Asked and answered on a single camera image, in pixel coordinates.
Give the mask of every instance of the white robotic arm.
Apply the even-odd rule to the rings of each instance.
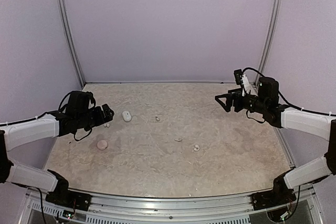
[[[234,107],[235,112],[243,109],[246,113],[257,112],[263,115],[265,122],[277,128],[294,129],[319,136],[329,141],[329,148],[323,157],[319,157],[298,168],[281,174],[274,180],[270,191],[252,194],[255,210],[286,204],[296,199],[293,189],[306,183],[317,183],[331,174],[336,174],[336,116],[331,113],[319,113],[298,110],[290,104],[279,104],[279,83],[270,77],[259,79],[258,94],[250,87],[242,70],[234,71],[236,83],[241,88],[229,90],[227,94],[217,95],[215,100],[226,112]]]
[[[114,112],[107,104],[102,108],[96,106],[91,92],[73,91],[68,95],[68,103],[57,111],[46,112],[28,120],[0,124],[0,183],[37,187],[48,192],[46,200],[49,202],[73,207],[76,200],[77,209],[87,210],[91,196],[69,191],[69,183],[58,173],[21,164],[7,157],[7,152],[18,146],[48,137],[71,133],[79,141],[82,138],[78,140],[75,137],[78,129],[91,132],[93,127],[113,119]]]

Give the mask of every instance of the vertical metal post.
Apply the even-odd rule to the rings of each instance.
[[[264,73],[265,71],[265,66],[266,66],[266,62],[268,59],[268,55],[269,55],[269,51],[271,48],[271,43],[273,40],[273,35],[275,32],[275,27],[277,24],[277,19],[278,19],[278,14],[279,14],[279,10],[280,10],[280,2],[281,0],[274,0],[273,2],[273,8],[272,8],[272,15],[271,15],[271,20],[268,26],[268,32],[267,32],[267,37],[266,37],[266,42],[263,48],[263,53],[262,53],[262,57],[261,57],[261,61],[259,64],[259,72]],[[256,80],[255,80],[255,85],[258,84],[260,76],[257,74]]]
[[[72,63],[73,66],[75,68],[76,71],[76,75],[77,75],[77,79],[80,83],[80,86],[83,88],[85,85],[85,79],[80,67],[80,63],[76,54],[76,50],[75,50],[75,46],[74,46],[74,41],[72,39],[72,34],[71,34],[71,30],[70,30],[70,26],[69,26],[69,20],[67,17],[67,10],[66,10],[66,6],[65,6],[65,0],[57,0],[58,3],[58,8],[60,11],[60,15],[61,15],[61,21],[63,24],[63,29],[64,29],[64,34],[67,40],[67,44],[69,47],[69,51],[70,51],[70,55],[71,55],[71,59],[72,59]]]

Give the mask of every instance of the beige table surface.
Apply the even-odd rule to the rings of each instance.
[[[59,137],[46,168],[72,188],[114,195],[202,197],[270,188],[289,170],[288,162],[271,126],[247,119],[245,111],[226,113],[215,102],[215,95],[233,88],[88,84],[84,90],[94,93],[97,105],[107,103],[115,111],[111,126],[94,128],[80,142]],[[122,119],[124,110],[131,112],[131,122]],[[109,147],[98,150],[99,140]]]

